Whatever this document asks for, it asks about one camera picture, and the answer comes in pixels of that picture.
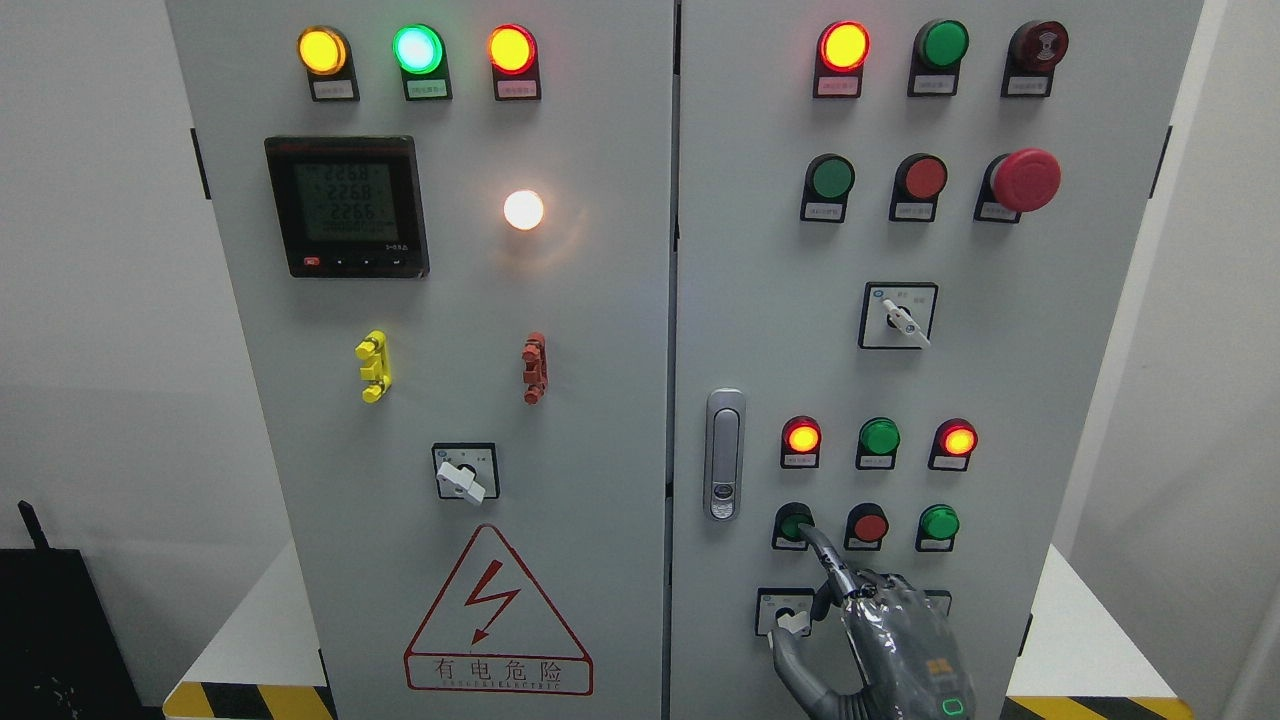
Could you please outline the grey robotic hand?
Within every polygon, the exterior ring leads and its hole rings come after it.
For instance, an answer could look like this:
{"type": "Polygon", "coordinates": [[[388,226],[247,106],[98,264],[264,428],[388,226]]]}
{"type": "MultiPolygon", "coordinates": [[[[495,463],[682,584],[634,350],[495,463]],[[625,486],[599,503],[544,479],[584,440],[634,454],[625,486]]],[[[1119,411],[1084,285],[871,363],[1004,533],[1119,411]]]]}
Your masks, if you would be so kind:
{"type": "Polygon", "coordinates": [[[974,719],[973,684],[948,619],[899,574],[849,569],[810,521],[797,532],[828,574],[814,620],[836,606],[863,688],[840,694],[803,661],[799,625],[778,620],[768,638],[774,671],[810,719],[974,719]]]}

